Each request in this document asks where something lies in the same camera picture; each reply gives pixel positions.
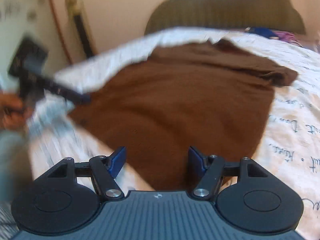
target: headboard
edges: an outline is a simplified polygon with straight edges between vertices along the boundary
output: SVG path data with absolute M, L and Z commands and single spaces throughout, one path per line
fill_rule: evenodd
M 145 34 L 176 26 L 266 27 L 306 33 L 290 0 L 167 0 L 151 15 Z

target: brown shirt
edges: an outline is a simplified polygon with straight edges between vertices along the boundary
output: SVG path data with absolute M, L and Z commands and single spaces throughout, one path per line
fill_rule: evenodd
M 112 149 L 126 146 L 127 162 L 156 190 L 184 189 L 188 147 L 227 161 L 252 156 L 273 85 L 289 86 L 296 77 L 227 40 L 157 47 L 70 116 Z

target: gray ribbed surface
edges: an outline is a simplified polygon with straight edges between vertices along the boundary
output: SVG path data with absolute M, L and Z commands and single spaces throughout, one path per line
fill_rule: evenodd
M 132 191 L 123 201 L 105 204 L 94 222 L 75 233 L 48 237 L 21 232 L 14 239 L 300 240 L 303 238 L 296 232 L 288 232 L 280 236 L 252 236 L 237 231 L 214 213 L 209 202 L 192 200 L 185 192 Z

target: white bed sheet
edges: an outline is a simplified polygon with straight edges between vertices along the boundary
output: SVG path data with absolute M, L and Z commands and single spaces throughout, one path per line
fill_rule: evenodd
M 298 79 L 291 87 L 276 88 L 269 122 L 253 158 L 304 199 L 305 210 L 297 231 L 306 239 L 318 240 L 319 54 L 254 34 L 204 28 L 174 28 L 129 42 L 118 49 L 63 70 L 56 75 L 56 79 L 80 92 L 98 90 L 126 65 L 145 60 L 157 45 L 174 46 L 208 39 L 217 42 L 223 37 L 243 49 L 299 72 Z M 65 116 L 61 115 L 52 120 L 52 112 L 57 116 L 71 107 L 52 95 L 48 95 L 46 101 L 37 107 L 30 123 L 30 157 L 35 178 L 66 156 L 73 157 L 76 162 L 84 162 L 92 156 L 111 154 L 111 149 L 99 143 L 86 131 L 75 128 Z M 125 193 L 132 188 L 152 190 L 128 165 L 122 169 L 116 181 Z M 81 178 L 79 182 L 92 188 L 87 179 Z

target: wall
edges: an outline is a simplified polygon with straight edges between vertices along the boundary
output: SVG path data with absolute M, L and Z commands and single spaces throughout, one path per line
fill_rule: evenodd
M 142 36 L 151 13 L 162 1 L 164 0 L 84 0 L 98 52 Z M 320 0 L 291 1 L 301 14 L 308 35 L 314 37 L 320 29 Z M 71 39 L 73 34 L 68 29 L 64 0 L 54 0 L 54 4 L 68 49 L 71 50 L 73 59 L 79 61 L 79 47 Z
M 27 21 L 30 10 L 36 12 L 34 21 Z M 67 65 L 48 0 L 0 0 L 0 14 L 0 85 L 3 89 L 17 87 L 17 81 L 8 77 L 7 70 L 24 33 L 31 34 L 49 50 L 44 73 L 51 75 Z

